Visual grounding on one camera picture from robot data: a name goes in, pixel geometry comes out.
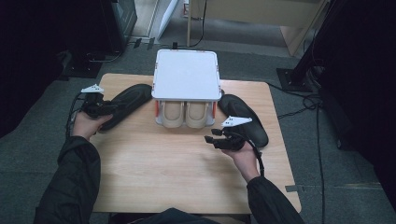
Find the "white lid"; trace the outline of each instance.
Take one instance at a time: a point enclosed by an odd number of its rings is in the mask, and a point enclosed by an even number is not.
[[[221,88],[216,53],[160,49],[151,94],[157,100],[218,101]]]

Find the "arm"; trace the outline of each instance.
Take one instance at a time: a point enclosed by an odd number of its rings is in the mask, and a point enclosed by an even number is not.
[[[74,136],[64,143],[58,169],[35,210],[35,223],[88,223],[100,183],[100,157],[88,140],[110,118],[77,115]]]
[[[250,144],[238,151],[222,150],[231,158],[247,181],[248,205],[259,223],[304,223],[286,196],[257,170],[257,159]]]

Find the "wooden desk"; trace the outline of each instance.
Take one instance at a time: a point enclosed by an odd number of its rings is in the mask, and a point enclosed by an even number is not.
[[[100,86],[105,100],[126,88],[152,84],[152,76],[106,74]],[[265,175],[301,210],[297,192],[286,192],[294,180],[268,85],[222,80],[260,117],[269,136],[262,159]],[[160,213],[175,207],[194,214],[250,214],[246,182],[233,161],[205,142],[210,129],[226,119],[217,111],[213,126],[200,130],[166,129],[155,122],[155,101],[138,108],[106,133],[92,137],[102,158],[102,180],[95,212]]]
[[[216,0],[207,1],[205,17],[280,26],[291,56],[321,16],[327,0]],[[191,17],[204,16],[205,0],[190,0],[187,46],[190,45]]]

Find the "white triangular marker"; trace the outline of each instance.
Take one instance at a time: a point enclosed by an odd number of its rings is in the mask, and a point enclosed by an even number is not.
[[[81,92],[103,92],[103,91],[105,90],[96,84],[81,90]]]
[[[236,125],[240,125],[240,124],[244,124],[244,123],[249,123],[251,122],[252,119],[251,118],[238,118],[238,117],[228,117],[226,120],[224,120],[224,122],[221,123],[222,127],[233,127]]]

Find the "stand base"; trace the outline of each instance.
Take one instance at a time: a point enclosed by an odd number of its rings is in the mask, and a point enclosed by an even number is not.
[[[312,92],[305,77],[299,82],[291,82],[292,69],[277,68],[277,75],[279,77],[280,85],[284,91],[307,91]]]
[[[102,67],[102,63],[90,63],[86,62],[84,65],[77,65],[74,63],[73,59],[67,64],[64,69],[65,77],[86,77],[86,78],[96,78],[98,76],[99,70]]]

